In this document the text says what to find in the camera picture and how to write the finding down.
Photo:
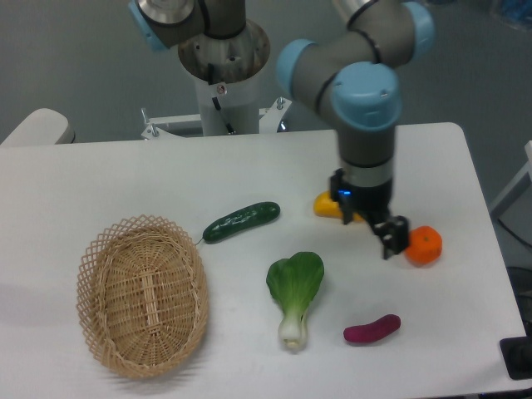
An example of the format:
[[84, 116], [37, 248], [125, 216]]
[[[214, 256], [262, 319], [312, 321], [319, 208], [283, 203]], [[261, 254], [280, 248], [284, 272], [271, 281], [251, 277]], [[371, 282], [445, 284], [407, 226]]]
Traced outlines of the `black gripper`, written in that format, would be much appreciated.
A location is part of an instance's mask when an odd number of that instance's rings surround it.
[[343, 224], [353, 221], [358, 214], [369, 225], [382, 244], [382, 258], [388, 260], [410, 245], [410, 222], [389, 210], [392, 198], [392, 180], [373, 187], [360, 187], [347, 181], [344, 169], [336, 170], [329, 179], [329, 194], [338, 202], [343, 213]]

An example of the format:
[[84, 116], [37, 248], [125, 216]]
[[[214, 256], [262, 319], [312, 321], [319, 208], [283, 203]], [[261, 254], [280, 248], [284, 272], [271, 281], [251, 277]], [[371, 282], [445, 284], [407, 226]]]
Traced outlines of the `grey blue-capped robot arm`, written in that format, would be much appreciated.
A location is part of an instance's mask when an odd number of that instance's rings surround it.
[[[270, 55], [265, 31], [243, 1], [132, 1], [128, 8], [154, 48], [176, 48], [195, 80], [204, 135], [259, 130], [257, 78]], [[290, 42], [278, 56], [284, 95], [337, 132], [340, 168], [329, 193], [349, 223], [360, 215], [385, 257], [409, 244], [406, 218], [394, 216], [395, 129], [401, 94], [395, 70], [425, 54], [435, 36], [431, 14], [417, 2], [339, 1], [346, 32], [319, 45]]]

